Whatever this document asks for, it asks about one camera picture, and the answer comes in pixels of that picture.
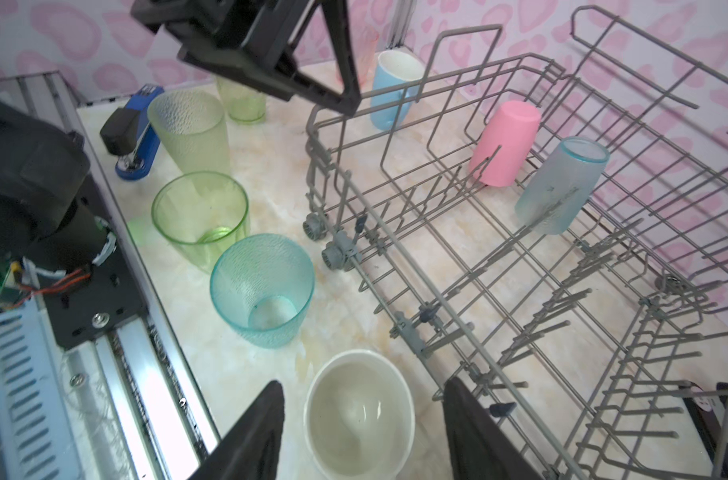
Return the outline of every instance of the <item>wire rack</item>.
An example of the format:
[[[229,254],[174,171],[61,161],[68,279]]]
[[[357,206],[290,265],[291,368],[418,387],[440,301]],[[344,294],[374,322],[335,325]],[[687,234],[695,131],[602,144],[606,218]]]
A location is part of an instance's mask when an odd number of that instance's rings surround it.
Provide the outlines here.
[[[586,14],[604,20],[592,41],[576,29]],[[604,45],[619,29],[682,75],[663,87],[618,60]],[[430,75],[442,43],[469,34],[490,39],[482,63]],[[678,95],[688,79],[728,88],[728,78],[595,6],[571,17],[583,53],[573,73],[540,54],[491,61],[501,34],[500,25],[443,32],[423,80],[364,94],[352,117],[312,111],[306,234],[329,240],[329,268],[359,273],[374,313],[436,382],[434,400],[460,376],[483,405],[518,404],[500,425],[546,478],[722,478],[728,428],[710,457],[683,407],[722,396],[728,425],[728,389],[715,391],[728,382],[728,327],[717,318],[728,301],[711,299],[728,285],[728,148],[711,139],[701,159],[650,119],[699,107]],[[590,68],[624,78],[647,106],[593,88],[581,76]],[[404,123],[374,129],[369,114],[400,111],[404,95],[376,108],[367,99],[414,85]],[[459,94],[469,89],[473,100]],[[516,185],[496,189],[475,181],[468,161],[508,98],[532,102],[542,123]],[[518,225],[513,205],[567,133],[601,142],[612,163],[570,229],[539,236]],[[650,170],[650,154],[664,164]],[[664,194],[650,198],[653,184]],[[685,248],[666,253],[670,244]]]

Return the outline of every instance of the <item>light green cup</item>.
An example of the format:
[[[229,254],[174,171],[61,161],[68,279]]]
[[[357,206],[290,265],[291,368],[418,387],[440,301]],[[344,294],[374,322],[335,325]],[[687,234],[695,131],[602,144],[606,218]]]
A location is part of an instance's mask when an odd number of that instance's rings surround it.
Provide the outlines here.
[[[230,174],[225,112],[217,97],[197,90],[167,91],[148,107],[148,120],[184,174]]]
[[[249,211],[239,182],[217,172],[193,172],[161,189],[150,216],[182,256],[210,273],[229,246],[250,234]]]
[[[265,120],[265,94],[227,78],[216,76],[215,83],[231,120],[240,124],[257,124]]]

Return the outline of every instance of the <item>blue stapler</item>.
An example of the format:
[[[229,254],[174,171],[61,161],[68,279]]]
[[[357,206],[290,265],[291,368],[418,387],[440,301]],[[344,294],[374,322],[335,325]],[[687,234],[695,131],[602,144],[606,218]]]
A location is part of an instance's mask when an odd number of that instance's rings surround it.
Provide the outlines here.
[[[158,85],[146,84],[125,106],[117,108],[100,129],[108,152],[119,157],[116,174],[125,180],[145,177],[154,163],[159,138],[148,121],[148,105],[163,92]]]

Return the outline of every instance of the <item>pink glass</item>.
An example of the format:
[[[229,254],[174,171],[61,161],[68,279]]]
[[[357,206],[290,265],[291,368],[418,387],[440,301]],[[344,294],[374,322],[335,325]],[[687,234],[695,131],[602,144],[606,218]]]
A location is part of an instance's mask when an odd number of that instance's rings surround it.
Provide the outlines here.
[[[500,105],[484,129],[468,168],[473,171],[492,156],[498,146],[500,151],[486,167],[481,166],[473,172],[473,176],[493,187],[513,185],[516,174],[532,148],[539,126],[540,110],[532,104],[511,100]]]
[[[380,34],[368,23],[353,23],[351,27],[351,43],[353,46],[353,61],[356,63],[356,76],[359,79],[359,87],[366,83],[372,64],[375,63],[375,50]],[[337,81],[342,83],[340,70],[337,72]]]

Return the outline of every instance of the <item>ceramic bowl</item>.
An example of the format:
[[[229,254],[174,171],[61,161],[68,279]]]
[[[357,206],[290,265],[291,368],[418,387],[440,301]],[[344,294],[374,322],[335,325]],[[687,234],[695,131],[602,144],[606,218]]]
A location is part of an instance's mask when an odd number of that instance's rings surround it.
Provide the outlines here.
[[[306,442],[329,480],[391,480],[415,437],[406,381],[384,356],[350,350],[313,379],[304,411]]]

